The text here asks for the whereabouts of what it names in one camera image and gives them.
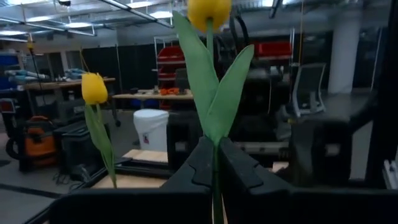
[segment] tulip leaf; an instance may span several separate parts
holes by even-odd
[[[91,141],[93,142],[95,147],[99,149],[101,146],[101,140],[95,125],[96,115],[94,114],[94,111],[90,105],[85,106],[85,119],[87,128],[90,132]]]
[[[100,151],[105,168],[107,169],[109,176],[112,178],[112,182],[116,188],[114,152],[104,124],[100,121],[99,116],[99,114],[96,114],[93,111],[93,108],[90,105],[85,106],[86,125],[90,132],[91,140],[95,147]]]
[[[241,100],[244,81],[254,54],[254,46],[243,49],[220,81],[216,95],[208,110],[205,134],[218,146],[227,137]]]
[[[208,108],[218,88],[218,78],[211,55],[197,33],[181,14],[173,11],[175,30],[187,65],[188,81],[195,101],[200,124],[205,132]]]

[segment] concrete floor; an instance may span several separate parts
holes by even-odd
[[[322,116],[348,119],[352,113],[355,113],[362,107],[367,96],[367,94],[329,96],[324,100],[327,111]],[[104,118],[110,124],[114,150],[117,156],[122,156],[133,148],[132,142],[137,140],[138,137],[132,122],[132,112],[119,112],[118,115],[122,122],[120,128],[115,127],[110,111],[104,111]],[[370,123],[362,127],[354,135],[351,178],[360,179],[364,177],[371,128],[372,124]],[[71,184],[74,184],[55,184],[53,181],[53,176],[57,173],[55,168],[21,174],[18,171],[18,163],[9,158],[5,153],[6,141],[6,134],[1,133],[0,159],[9,159],[12,162],[9,165],[0,167],[0,184],[27,187],[60,194],[67,193]],[[0,223],[7,224],[23,223],[52,201],[52,199],[47,197],[28,195],[9,190],[0,190],[0,198]]]

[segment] bucket lid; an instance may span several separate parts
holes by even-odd
[[[169,112],[164,110],[142,109],[134,113],[134,118],[140,119],[156,119],[167,117],[169,117]]]

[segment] red shelf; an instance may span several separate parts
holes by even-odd
[[[179,46],[165,47],[157,55],[159,65],[184,64],[184,54]]]
[[[258,60],[285,60],[292,56],[289,41],[265,42],[255,45],[254,56]]]

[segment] ceiling light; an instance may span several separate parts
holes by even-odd
[[[17,31],[17,30],[0,30],[0,35],[21,35],[21,34],[26,34],[26,32]]]
[[[157,11],[157,12],[151,13],[149,15],[155,17],[156,19],[164,19],[164,18],[173,17],[173,14],[169,11]]]
[[[8,4],[16,5],[16,4],[32,4],[38,2],[45,2],[46,0],[6,0]]]
[[[126,6],[125,4],[122,4],[122,3],[114,1],[114,0],[101,0],[101,1],[106,2],[114,7],[118,7],[120,9],[129,9],[129,7]]]
[[[47,21],[51,19],[49,16],[37,16],[27,19],[27,22],[40,22],[40,21]]]
[[[141,2],[132,2],[132,3],[129,3],[127,5],[130,6],[130,8],[132,8],[132,9],[137,9],[137,8],[140,8],[140,7],[151,6],[152,3],[149,2],[149,1],[141,1]]]
[[[66,6],[66,7],[70,7],[70,4],[71,4],[70,0],[58,0],[58,3],[61,6]]]
[[[82,27],[89,27],[92,26],[92,24],[88,22],[71,22],[69,24],[65,24],[65,26],[69,28],[82,28]]]

